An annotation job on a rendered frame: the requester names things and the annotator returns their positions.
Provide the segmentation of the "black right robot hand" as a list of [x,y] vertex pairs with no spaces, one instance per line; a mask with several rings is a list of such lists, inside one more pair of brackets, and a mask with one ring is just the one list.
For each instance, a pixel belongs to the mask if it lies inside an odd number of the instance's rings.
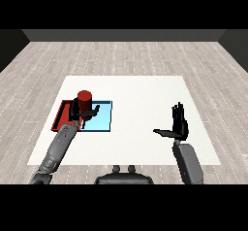
[[184,116],[184,107],[178,102],[172,108],[172,130],[154,129],[153,132],[162,137],[174,138],[177,141],[186,141],[189,135],[188,122]]

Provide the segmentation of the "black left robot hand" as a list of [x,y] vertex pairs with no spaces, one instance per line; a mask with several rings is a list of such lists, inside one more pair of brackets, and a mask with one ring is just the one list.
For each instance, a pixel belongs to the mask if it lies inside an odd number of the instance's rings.
[[73,121],[77,126],[81,126],[87,120],[90,120],[93,116],[96,116],[99,112],[100,106],[97,105],[94,110],[79,111],[78,99],[75,98],[69,107],[69,121]]

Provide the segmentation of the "shallow red open box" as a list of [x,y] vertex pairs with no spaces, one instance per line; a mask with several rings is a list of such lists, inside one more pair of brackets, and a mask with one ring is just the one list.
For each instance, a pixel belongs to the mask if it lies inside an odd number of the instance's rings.
[[73,100],[63,100],[56,114],[55,120],[50,128],[53,132],[58,132],[64,124],[77,126],[73,121],[69,121],[69,107]]

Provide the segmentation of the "small red can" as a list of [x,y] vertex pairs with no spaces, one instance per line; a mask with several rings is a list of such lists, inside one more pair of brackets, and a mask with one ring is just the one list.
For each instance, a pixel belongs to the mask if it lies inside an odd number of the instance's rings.
[[90,91],[82,90],[77,94],[77,101],[79,106],[79,111],[91,111],[92,110],[92,94]]

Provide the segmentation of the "dark grey robot body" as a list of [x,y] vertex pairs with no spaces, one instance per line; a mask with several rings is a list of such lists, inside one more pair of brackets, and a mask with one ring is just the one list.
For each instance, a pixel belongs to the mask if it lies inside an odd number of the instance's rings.
[[134,165],[128,166],[127,173],[120,172],[120,166],[114,165],[112,172],[98,177],[95,184],[153,184],[153,180],[136,172]]

